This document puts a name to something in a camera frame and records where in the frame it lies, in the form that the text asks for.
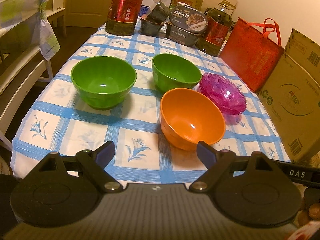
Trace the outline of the person's hand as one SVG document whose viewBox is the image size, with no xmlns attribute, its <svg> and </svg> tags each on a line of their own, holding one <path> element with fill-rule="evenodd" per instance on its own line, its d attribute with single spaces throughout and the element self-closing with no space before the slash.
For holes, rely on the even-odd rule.
<svg viewBox="0 0 320 240">
<path fill-rule="evenodd" d="M 306 207 L 305 197 L 302 198 L 300 206 L 301 213 L 298 215 L 299 226 L 308 224 L 311 220 L 320 220 L 320 204 L 314 203 L 309 208 Z"/>
</svg>

